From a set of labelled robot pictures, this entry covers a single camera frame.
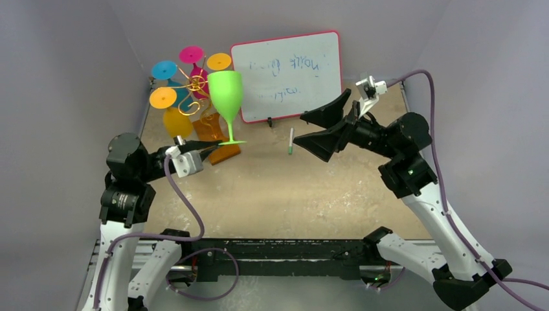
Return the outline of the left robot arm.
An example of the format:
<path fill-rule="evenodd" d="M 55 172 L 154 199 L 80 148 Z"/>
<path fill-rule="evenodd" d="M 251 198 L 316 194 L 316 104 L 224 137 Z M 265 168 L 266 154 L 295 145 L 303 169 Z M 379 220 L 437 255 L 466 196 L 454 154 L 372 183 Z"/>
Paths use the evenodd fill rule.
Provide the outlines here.
<path fill-rule="evenodd" d="M 200 232 L 166 229 L 147 235 L 144 226 L 156 195 L 151 182 L 172 175 L 180 178 L 203 170 L 203 161 L 219 141 L 186 141 L 149 153 L 135 133 L 115 136 L 108 146 L 106 189 L 100 199 L 100 248 L 95 274 L 83 310 L 147 310 L 174 264 L 191 261 L 191 242 Z"/>

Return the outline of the pink plastic wine glass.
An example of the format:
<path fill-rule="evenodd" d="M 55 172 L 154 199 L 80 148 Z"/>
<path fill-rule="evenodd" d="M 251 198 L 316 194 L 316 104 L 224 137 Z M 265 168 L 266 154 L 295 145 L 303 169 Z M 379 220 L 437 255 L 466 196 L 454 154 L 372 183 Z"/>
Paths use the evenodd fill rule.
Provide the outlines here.
<path fill-rule="evenodd" d="M 191 45 L 183 48 L 179 53 L 179 59 L 183 63 L 192 64 L 193 68 L 189 74 L 192 78 L 192 93 L 196 99 L 204 99 L 209 97 L 209 89 L 207 83 L 208 72 L 203 68 L 205 65 L 205 53 L 203 49 L 197 45 Z"/>

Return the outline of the gold wire wine glass rack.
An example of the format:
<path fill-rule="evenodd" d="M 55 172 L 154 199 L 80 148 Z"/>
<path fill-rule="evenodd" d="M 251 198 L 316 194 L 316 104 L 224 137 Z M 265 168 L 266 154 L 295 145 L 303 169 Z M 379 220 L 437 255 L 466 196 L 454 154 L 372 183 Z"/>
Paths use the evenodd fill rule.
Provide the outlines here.
<path fill-rule="evenodd" d="M 190 95 L 193 96 L 194 99 L 195 96 L 193 95 L 192 86 L 196 83 L 192 83 L 192 78 L 189 77 L 188 74 L 186 74 L 181 68 L 178 68 L 180 72 L 187 77 L 188 82 L 183 84 L 189 90 Z M 196 108 L 195 111 L 188 113 L 187 115 L 193 115 L 197 112 L 200 112 L 200 116 L 198 118 L 198 121 L 192 122 L 192 125 L 194 127 L 195 132 L 197 133 L 197 136 L 199 139 L 203 141 L 217 141 L 221 140 L 222 142 L 227 142 L 229 139 L 226 137 L 223 137 L 219 125 L 218 125 L 218 115 L 219 113 L 214 111 L 213 104 L 210 99 L 210 92 L 209 97 L 204 99 L 196 99 L 194 102 L 199 104 L 199 107 Z M 223 161 L 226 161 L 232 157 L 238 156 L 241 154 L 241 149 L 238 145 L 226 145 L 226 146 L 220 146 L 216 151 L 213 151 L 208 159 L 212 165 L 220 164 Z"/>

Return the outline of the green plastic wine glass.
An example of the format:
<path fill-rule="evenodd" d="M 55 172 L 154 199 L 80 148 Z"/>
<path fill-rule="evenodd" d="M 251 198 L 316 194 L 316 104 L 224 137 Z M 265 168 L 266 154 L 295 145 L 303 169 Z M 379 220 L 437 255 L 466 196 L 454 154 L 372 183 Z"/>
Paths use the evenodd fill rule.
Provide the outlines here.
<path fill-rule="evenodd" d="M 210 98 L 213 106 L 227 123 L 229 140 L 220 145 L 241 144 L 235 140 L 233 122 L 243 102 L 243 82 L 237 71 L 218 71 L 207 76 Z"/>

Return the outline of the clear wine glass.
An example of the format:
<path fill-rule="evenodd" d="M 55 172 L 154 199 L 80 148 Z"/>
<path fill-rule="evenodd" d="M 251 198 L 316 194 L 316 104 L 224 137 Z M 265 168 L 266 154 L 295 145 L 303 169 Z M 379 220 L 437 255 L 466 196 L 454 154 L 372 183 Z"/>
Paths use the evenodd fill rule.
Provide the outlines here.
<path fill-rule="evenodd" d="M 218 115 L 218 125 L 222 136 L 228 138 L 227 123 L 221 115 Z"/>

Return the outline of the orange plastic wine glass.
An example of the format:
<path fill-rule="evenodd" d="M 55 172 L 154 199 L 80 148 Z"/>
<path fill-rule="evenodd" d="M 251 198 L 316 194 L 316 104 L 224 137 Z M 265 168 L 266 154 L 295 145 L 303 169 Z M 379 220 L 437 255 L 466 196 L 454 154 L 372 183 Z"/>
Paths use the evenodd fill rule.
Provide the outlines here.
<path fill-rule="evenodd" d="M 164 110 L 162 121 L 171 138 L 188 137 L 193 132 L 187 115 L 193 99 L 186 88 L 159 87 L 151 92 L 149 103 L 155 109 Z"/>

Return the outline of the blue plastic wine glass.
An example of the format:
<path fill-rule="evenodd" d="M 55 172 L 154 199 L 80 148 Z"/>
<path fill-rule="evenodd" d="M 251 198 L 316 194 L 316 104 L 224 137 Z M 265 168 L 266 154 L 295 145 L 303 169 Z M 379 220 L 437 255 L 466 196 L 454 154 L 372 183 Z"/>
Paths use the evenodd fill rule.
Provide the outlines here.
<path fill-rule="evenodd" d="M 164 60 L 157 62 L 151 69 L 151 75 L 156 80 L 165 80 L 166 87 L 174 91 L 175 96 L 170 95 L 168 98 L 174 98 L 171 108 L 179 108 L 185 113 L 190 111 L 193 98 L 187 88 L 183 87 L 182 83 L 176 82 L 173 77 L 178 72 L 177 65 L 173 61 Z"/>

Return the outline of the yellow plastic wine glass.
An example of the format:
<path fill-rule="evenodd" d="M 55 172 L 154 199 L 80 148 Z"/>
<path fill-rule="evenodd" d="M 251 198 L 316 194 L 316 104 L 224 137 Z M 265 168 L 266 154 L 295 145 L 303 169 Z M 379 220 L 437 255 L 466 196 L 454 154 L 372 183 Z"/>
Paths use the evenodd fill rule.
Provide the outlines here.
<path fill-rule="evenodd" d="M 223 52 L 212 54 L 207 59 L 207 66 L 212 71 L 223 71 L 230 68 L 231 65 L 231 56 Z"/>

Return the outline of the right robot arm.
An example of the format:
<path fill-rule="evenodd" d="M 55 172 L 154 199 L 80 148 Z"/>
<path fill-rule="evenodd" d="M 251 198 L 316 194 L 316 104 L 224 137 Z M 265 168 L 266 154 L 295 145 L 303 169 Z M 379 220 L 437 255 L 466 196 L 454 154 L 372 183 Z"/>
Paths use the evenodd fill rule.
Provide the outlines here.
<path fill-rule="evenodd" d="M 345 113 L 350 94 L 347 89 L 330 103 L 303 113 L 300 118 L 320 126 L 320 131 L 293 142 L 323 161 L 349 144 L 386 157 L 388 162 L 379 167 L 383 183 L 418 217 L 438 252 L 421 249 L 380 227 L 364 240 L 365 259 L 400 264 L 430 283 L 449 308 L 465 310 L 511 273 L 510 264 L 489 254 L 443 198 L 440 180 L 421 156 L 432 143 L 425 118 L 409 112 L 383 126 L 371 113 L 361 115 L 358 101 Z"/>

